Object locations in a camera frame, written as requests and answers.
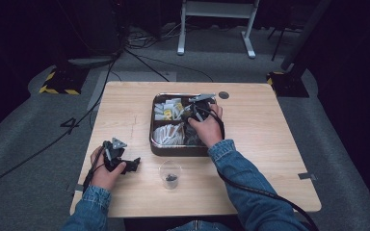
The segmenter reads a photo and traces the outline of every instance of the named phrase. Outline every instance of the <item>small transparent cup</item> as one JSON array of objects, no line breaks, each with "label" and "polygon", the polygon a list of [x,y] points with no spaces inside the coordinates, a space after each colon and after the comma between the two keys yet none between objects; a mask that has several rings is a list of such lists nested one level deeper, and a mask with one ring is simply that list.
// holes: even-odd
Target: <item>small transparent cup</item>
[{"label": "small transparent cup", "polygon": [[173,190],[178,186],[182,167],[175,161],[166,161],[159,167],[159,174],[164,187]]}]

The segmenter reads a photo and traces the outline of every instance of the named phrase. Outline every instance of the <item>hand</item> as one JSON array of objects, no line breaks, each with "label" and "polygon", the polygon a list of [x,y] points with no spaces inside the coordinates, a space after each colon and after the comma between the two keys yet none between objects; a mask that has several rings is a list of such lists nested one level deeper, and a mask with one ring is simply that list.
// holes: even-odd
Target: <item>hand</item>
[{"label": "hand", "polygon": [[[91,155],[92,163],[94,162],[95,156],[97,155],[100,149],[101,146],[97,147],[97,149],[92,153]],[[98,157],[97,166],[94,168],[96,169],[96,171],[94,172],[94,177],[92,178],[92,185],[98,186],[110,192],[116,185],[116,180],[119,177],[119,175],[124,171],[126,165],[127,165],[126,162],[122,162],[113,171],[111,172],[108,171],[107,168],[104,166],[104,149],[103,149],[102,152],[100,153],[100,156]]]},{"label": "hand", "polygon": [[[210,108],[216,113],[218,118],[222,118],[222,107],[217,104],[211,104]],[[213,116],[210,115],[203,122],[197,122],[193,118],[188,118],[188,122],[197,130],[200,140],[205,143],[208,148],[222,140],[221,128]]]}]

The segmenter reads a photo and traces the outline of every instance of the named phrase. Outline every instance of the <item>metal tray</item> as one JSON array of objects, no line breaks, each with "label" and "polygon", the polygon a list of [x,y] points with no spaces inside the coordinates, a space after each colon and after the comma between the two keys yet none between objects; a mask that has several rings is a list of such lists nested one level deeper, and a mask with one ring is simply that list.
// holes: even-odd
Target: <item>metal tray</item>
[{"label": "metal tray", "polygon": [[[200,140],[200,144],[182,144],[182,145],[166,145],[158,143],[153,138],[153,132],[158,127],[162,127],[168,124],[177,125],[183,121],[180,120],[155,120],[155,104],[163,103],[167,99],[180,98],[183,107],[190,105],[189,98],[195,97],[198,94],[191,93],[159,93],[154,97],[152,101],[152,113],[151,113],[151,122],[149,127],[149,143],[151,146],[151,151],[158,156],[173,156],[173,157],[198,157],[198,156],[208,156],[208,148]],[[189,124],[185,123],[184,130],[187,131],[192,127]]]}]

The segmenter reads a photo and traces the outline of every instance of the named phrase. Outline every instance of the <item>metal stand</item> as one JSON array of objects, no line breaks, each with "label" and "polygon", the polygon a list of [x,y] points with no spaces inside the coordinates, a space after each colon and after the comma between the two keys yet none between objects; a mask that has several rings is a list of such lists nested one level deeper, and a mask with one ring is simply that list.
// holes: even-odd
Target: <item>metal stand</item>
[{"label": "metal stand", "polygon": [[216,3],[216,2],[193,2],[182,1],[182,15],[181,15],[181,34],[178,42],[178,55],[185,53],[185,17],[187,15],[193,16],[213,16],[213,17],[233,17],[233,18],[248,18],[248,29],[246,32],[241,32],[243,42],[248,51],[248,56],[251,59],[256,57],[251,46],[251,25],[256,16],[256,9],[259,0],[255,0],[253,4],[234,4],[234,3]]}]

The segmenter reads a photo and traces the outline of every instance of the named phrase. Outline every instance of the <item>jacket sleeve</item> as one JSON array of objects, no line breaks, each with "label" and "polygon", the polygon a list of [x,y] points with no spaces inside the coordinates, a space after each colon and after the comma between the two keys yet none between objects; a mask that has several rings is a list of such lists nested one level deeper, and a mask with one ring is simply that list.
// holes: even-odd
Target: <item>jacket sleeve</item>
[{"label": "jacket sleeve", "polygon": [[[227,179],[250,188],[276,193],[257,167],[236,151],[233,140],[216,143],[208,153],[218,172]],[[307,230],[294,217],[288,203],[228,184],[226,189],[246,230]]]},{"label": "jacket sleeve", "polygon": [[108,191],[88,186],[77,203],[74,214],[62,230],[107,230],[107,214],[111,195]]}]

